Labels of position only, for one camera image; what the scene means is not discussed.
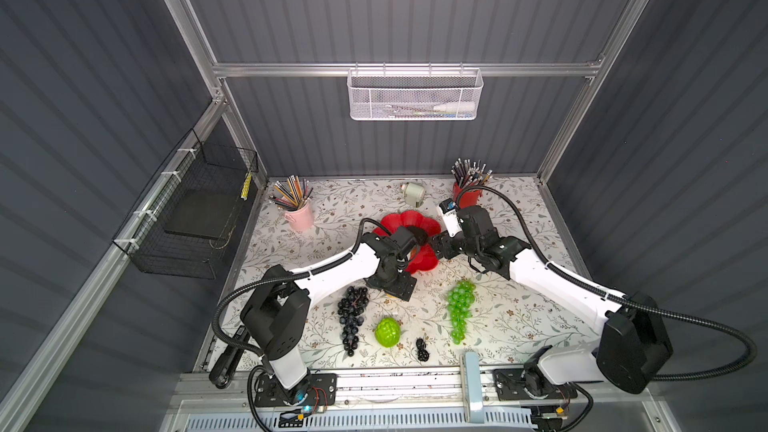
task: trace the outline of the black wire basket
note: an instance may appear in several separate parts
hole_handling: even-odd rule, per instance
[[[149,274],[226,275],[254,204],[256,164],[253,150],[198,142],[175,172],[165,173],[151,204],[126,217],[124,224],[140,214],[135,232],[114,244]]]

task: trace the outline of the gray corrugated wall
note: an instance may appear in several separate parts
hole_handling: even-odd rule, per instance
[[[219,62],[581,62],[627,0],[191,2]],[[476,120],[406,124],[353,121],[343,80],[230,80],[272,176],[536,172],[582,83],[486,78]]]
[[[670,384],[685,430],[768,419],[768,0],[652,0],[550,187],[592,275],[725,322],[762,348],[733,375]],[[667,322],[664,371],[737,357]]]
[[[272,176],[446,174],[458,157],[536,172],[584,83],[489,77],[475,120],[370,122],[350,118],[342,78],[227,81]]]
[[[210,96],[162,0],[0,0],[0,36],[2,397]],[[194,360],[216,286],[126,272],[42,405],[50,427],[30,430],[83,430],[69,418],[94,396],[112,411],[139,412],[137,395],[165,406],[163,380]]]
[[[627,0],[191,0],[219,62],[595,60]]]

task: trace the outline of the white mesh basket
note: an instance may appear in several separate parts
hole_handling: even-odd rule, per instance
[[[370,75],[351,69],[346,84],[354,120],[473,120],[482,76],[477,69],[453,75]]]

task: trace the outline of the vent grille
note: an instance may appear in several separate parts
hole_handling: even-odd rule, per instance
[[[348,429],[432,429],[435,427],[521,427],[537,428],[531,422],[531,411],[512,407],[486,407],[484,424],[465,421],[464,409],[399,409],[399,410],[329,410],[309,416],[302,427],[277,427],[278,412],[260,415],[272,430],[348,430]],[[226,430],[258,430],[250,414],[193,414],[187,423],[193,432],[219,432]]]

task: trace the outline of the plastic grape bunch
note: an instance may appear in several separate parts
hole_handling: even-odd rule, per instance
[[[472,316],[472,304],[475,303],[475,284],[470,281],[460,281],[448,293],[448,312],[451,314],[451,339],[459,345],[467,331],[467,318]]]
[[[400,341],[400,324],[391,317],[382,319],[376,326],[376,340],[384,347],[392,347]]]

